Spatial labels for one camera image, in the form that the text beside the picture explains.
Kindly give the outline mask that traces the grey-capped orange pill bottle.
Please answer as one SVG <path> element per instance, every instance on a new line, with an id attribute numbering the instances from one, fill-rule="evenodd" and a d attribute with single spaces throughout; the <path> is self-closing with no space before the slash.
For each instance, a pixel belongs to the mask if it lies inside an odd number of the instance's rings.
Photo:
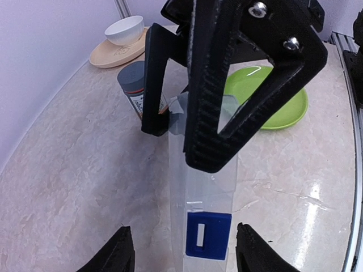
<path id="1" fill-rule="evenodd" d="M 132 62 L 122 68 L 117 75 L 121 90 L 140 120 L 142 119 L 144 104 L 144 66 L 145 61 Z"/>

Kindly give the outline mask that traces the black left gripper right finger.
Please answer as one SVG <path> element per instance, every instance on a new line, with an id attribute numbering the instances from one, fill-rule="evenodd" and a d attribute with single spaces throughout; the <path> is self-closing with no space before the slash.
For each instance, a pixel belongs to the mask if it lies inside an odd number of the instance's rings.
<path id="1" fill-rule="evenodd" d="M 236 238 L 238 271 L 298 272 L 295 267 L 281 258 L 249 224 L 238 224 Z"/>

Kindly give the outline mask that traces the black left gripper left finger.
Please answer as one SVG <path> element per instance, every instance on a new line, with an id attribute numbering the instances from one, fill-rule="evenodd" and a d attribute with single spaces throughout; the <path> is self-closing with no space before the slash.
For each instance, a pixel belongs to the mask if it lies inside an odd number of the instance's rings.
<path id="1" fill-rule="evenodd" d="M 131 227 L 123 226 L 77 272 L 134 272 L 134 268 L 135 250 Z"/>

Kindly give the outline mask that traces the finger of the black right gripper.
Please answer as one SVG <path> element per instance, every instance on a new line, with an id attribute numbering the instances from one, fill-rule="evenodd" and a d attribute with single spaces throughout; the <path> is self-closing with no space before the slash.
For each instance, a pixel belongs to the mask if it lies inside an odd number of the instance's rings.
<path id="1" fill-rule="evenodd" d="M 230 66 L 258 58 L 273 66 L 276 83 L 290 100 L 327 63 L 318 33 L 325 12 L 318 1 L 167 1 L 162 15 L 187 33 L 187 164 L 218 172 L 275 112 L 268 112 L 260 85 L 227 125 L 218 127 Z"/>
<path id="2" fill-rule="evenodd" d="M 144 94 L 141 130 L 154 136 L 168 129 L 169 110 L 159 112 L 167 61 L 182 62 L 181 37 L 154 23 L 146 33 Z"/>

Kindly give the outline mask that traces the clear plastic pill organizer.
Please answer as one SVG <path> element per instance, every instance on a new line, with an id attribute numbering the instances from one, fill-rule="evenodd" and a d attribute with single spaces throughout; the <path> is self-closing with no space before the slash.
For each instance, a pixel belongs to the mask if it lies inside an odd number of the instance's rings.
<path id="1" fill-rule="evenodd" d="M 176 271 L 226 271 L 238 158 L 219 172 L 186 164 L 188 94 L 173 97 L 168 130 L 171 245 Z"/>

